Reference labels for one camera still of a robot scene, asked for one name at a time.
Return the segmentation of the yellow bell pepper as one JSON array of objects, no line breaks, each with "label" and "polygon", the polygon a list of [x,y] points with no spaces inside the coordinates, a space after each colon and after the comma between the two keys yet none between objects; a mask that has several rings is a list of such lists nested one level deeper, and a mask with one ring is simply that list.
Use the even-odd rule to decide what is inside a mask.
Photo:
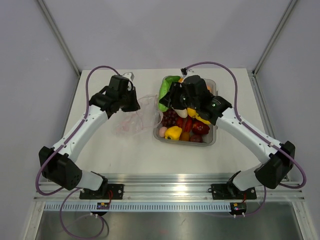
[{"label": "yellow bell pepper", "polygon": [[169,140],[179,140],[182,134],[182,128],[179,126],[172,126],[165,131],[164,137]]}]

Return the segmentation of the dark red grape bunch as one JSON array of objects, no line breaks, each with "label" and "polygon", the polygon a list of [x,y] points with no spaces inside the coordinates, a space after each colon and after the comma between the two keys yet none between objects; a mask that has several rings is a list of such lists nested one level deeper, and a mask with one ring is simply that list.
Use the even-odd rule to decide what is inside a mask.
[{"label": "dark red grape bunch", "polygon": [[176,125],[178,117],[179,117],[178,114],[173,109],[170,108],[163,113],[161,125],[167,128],[173,127]]}]

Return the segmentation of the green bitter gourd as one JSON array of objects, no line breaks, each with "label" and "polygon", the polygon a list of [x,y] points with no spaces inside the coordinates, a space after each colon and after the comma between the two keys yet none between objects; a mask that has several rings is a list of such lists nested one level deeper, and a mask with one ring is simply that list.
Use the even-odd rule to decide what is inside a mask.
[{"label": "green bitter gourd", "polygon": [[173,82],[178,82],[181,79],[178,75],[168,75],[166,76],[161,83],[159,94],[158,94],[158,108],[161,112],[166,112],[169,108],[160,103],[160,99],[162,99],[167,92],[170,90],[171,84]]}]

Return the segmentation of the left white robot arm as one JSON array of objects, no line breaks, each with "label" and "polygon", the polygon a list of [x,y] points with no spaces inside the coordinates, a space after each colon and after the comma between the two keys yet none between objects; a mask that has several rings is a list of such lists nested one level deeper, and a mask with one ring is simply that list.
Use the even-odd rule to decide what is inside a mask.
[{"label": "left white robot arm", "polygon": [[119,110],[135,112],[140,109],[132,72],[113,75],[109,84],[92,97],[87,97],[83,116],[71,130],[52,147],[39,151],[40,173],[61,189],[90,190],[97,199],[108,194],[108,181],[92,171],[81,170],[76,161],[94,133]]}]

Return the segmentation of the clear pink zip top bag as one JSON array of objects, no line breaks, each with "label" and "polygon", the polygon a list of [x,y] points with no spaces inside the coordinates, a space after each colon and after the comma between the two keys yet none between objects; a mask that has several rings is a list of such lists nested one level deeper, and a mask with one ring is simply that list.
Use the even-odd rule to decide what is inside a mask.
[{"label": "clear pink zip top bag", "polygon": [[112,133],[116,136],[129,137],[146,131],[153,131],[161,124],[163,117],[159,110],[158,95],[145,95],[137,100],[140,109],[132,112],[121,112],[113,124]]}]

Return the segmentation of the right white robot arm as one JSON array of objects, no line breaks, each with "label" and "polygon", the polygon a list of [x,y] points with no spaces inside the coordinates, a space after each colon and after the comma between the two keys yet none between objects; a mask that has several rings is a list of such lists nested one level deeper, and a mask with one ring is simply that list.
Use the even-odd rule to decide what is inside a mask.
[{"label": "right white robot arm", "polygon": [[257,186],[275,189],[294,166],[296,148],[291,142],[281,143],[241,120],[235,107],[223,97],[213,95],[198,75],[188,76],[182,83],[173,82],[159,102],[175,110],[195,110],[202,119],[231,134],[257,157],[260,162],[257,166],[238,171],[227,181],[226,191],[233,199]]}]

